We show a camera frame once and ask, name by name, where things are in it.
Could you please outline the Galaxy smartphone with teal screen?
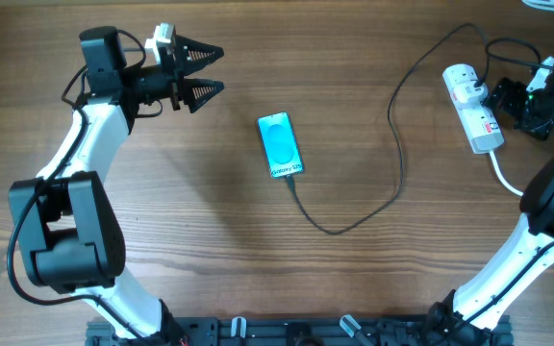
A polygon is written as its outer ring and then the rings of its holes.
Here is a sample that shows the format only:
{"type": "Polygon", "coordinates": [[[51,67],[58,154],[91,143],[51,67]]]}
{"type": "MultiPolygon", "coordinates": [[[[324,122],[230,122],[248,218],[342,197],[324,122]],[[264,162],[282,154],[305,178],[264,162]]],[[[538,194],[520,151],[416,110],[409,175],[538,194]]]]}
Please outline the Galaxy smartphone with teal screen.
{"type": "Polygon", "coordinates": [[[279,112],[260,117],[257,126],[270,176],[279,179],[302,173],[304,164],[289,115],[279,112]]]}

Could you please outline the white power strip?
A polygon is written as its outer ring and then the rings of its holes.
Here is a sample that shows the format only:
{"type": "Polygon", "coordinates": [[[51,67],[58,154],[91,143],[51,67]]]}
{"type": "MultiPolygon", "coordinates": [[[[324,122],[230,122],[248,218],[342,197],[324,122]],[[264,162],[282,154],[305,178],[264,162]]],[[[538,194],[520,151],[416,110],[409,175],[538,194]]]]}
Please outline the white power strip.
{"type": "MultiPolygon", "coordinates": [[[[473,67],[462,63],[447,67],[443,71],[442,77],[452,104],[453,87],[463,83],[475,83],[475,85],[478,83],[473,67]]],[[[455,108],[474,154],[487,154],[504,143],[504,137],[496,118],[483,105],[483,102],[473,108],[462,110],[455,108]]]]}

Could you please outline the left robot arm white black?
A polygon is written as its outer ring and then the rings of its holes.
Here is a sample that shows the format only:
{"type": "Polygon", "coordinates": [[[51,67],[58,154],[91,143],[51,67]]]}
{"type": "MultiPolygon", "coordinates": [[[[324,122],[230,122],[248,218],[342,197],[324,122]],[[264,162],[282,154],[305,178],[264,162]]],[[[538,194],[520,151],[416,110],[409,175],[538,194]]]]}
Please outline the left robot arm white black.
{"type": "Polygon", "coordinates": [[[140,107],[169,100],[198,111],[224,85],[197,72],[222,48],[180,36],[168,23],[135,48],[155,63],[128,64],[124,31],[80,34],[85,63],[74,75],[72,125],[53,159],[9,191],[13,232],[8,263],[22,260],[30,282],[55,292],[54,305],[84,301],[106,320],[91,345],[186,345],[189,335],[165,303],[126,266],[124,236],[104,188],[116,152],[140,119],[140,107]]]}

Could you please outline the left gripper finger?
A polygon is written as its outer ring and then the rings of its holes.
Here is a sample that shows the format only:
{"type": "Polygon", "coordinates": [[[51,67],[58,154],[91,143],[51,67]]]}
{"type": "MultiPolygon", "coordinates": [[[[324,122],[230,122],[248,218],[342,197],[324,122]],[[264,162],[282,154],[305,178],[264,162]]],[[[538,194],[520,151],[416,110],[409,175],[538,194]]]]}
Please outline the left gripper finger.
{"type": "Polygon", "coordinates": [[[177,71],[188,76],[204,69],[224,56],[222,47],[176,36],[177,71]]]}
{"type": "Polygon", "coordinates": [[[191,113],[202,108],[215,97],[225,85],[220,81],[208,79],[184,79],[182,84],[182,100],[191,113]]]}

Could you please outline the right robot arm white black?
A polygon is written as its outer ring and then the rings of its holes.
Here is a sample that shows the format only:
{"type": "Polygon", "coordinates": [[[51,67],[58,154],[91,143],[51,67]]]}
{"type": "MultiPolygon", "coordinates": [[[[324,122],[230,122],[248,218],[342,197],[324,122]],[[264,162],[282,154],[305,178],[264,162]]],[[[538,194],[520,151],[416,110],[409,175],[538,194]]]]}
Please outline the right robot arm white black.
{"type": "MultiPolygon", "coordinates": [[[[443,78],[469,139],[500,136],[495,111],[514,127],[546,140],[554,127],[554,58],[531,63],[529,84],[501,79],[493,90],[466,79],[467,65],[447,68],[443,78]]],[[[468,283],[435,303],[422,324],[422,345],[497,345],[495,332],[506,308],[554,263],[554,156],[520,194],[520,217],[510,237],[468,283]]]]}

